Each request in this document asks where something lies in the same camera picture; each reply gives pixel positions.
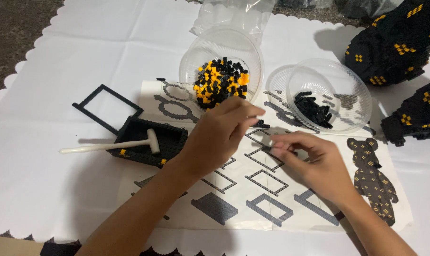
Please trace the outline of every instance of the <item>clear plastic bag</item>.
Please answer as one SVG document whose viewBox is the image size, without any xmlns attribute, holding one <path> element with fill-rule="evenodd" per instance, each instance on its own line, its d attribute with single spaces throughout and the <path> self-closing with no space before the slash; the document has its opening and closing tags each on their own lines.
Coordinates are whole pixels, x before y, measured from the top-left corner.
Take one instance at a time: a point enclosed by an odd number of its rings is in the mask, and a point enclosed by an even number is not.
<svg viewBox="0 0 430 256">
<path fill-rule="evenodd" d="M 214 26 L 235 26 L 261 44 L 274 6 L 275 0 L 205 0 L 190 32 L 199 36 Z"/>
<path fill-rule="evenodd" d="M 277 0 L 279 6 L 290 8 L 329 8 L 332 6 L 333 0 Z"/>
<path fill-rule="evenodd" d="M 403 0 L 348 0 L 341 13 L 349 18 L 376 17 L 399 6 Z"/>
</svg>

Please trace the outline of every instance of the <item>gray carpet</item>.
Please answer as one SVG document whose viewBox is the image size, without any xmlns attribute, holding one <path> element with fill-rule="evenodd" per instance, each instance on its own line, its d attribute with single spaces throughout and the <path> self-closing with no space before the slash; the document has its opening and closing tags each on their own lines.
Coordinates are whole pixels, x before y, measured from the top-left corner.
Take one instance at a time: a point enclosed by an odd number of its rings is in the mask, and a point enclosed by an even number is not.
<svg viewBox="0 0 430 256">
<path fill-rule="evenodd" d="M 15 73 L 15 65 L 25 60 L 25 53 L 33 48 L 33 43 L 41 36 L 42 30 L 50 25 L 49 21 L 61 6 L 63 0 L 0 0 L 0 90 L 4 88 L 5 77 Z M 360 25 L 359 20 L 343 18 L 335 5 L 329 9 L 276 6 L 273 13 L 334 24 Z"/>
</svg>

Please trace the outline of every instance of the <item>right hand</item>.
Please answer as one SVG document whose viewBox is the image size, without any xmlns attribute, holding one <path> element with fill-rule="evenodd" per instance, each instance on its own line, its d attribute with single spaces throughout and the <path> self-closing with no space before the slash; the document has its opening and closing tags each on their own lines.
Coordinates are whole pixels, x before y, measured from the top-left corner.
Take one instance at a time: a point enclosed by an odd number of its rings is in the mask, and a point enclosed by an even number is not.
<svg viewBox="0 0 430 256">
<path fill-rule="evenodd" d="M 304 132 L 272 135 L 271 139 L 275 142 L 271 154 L 296 171 L 318 195 L 338 207 L 348 198 L 359 197 L 335 143 Z M 296 149 L 306 151 L 310 161 L 298 159 L 292 153 Z"/>
</svg>

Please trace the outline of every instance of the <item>black block bear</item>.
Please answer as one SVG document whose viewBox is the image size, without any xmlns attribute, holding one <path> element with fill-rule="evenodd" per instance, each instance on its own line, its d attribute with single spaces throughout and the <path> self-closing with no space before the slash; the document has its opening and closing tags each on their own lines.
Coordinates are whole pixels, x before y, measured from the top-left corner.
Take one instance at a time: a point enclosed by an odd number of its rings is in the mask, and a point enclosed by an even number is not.
<svg viewBox="0 0 430 256">
<path fill-rule="evenodd" d="M 424 73 L 430 56 L 430 0 L 404 0 L 348 46 L 345 65 L 366 84 L 387 86 Z"/>
<path fill-rule="evenodd" d="M 404 136 L 430 139 L 430 83 L 416 90 L 402 106 L 381 122 L 386 139 L 400 147 Z"/>
<path fill-rule="evenodd" d="M 372 138 L 365 141 L 349 138 L 347 143 L 354 152 L 352 161 L 359 168 L 354 175 L 355 189 L 360 195 L 367 196 L 373 211 L 392 226 L 395 223 L 392 203 L 398 202 L 398 196 L 389 179 L 378 170 L 381 168 L 375 154 L 378 142 Z"/>
</svg>

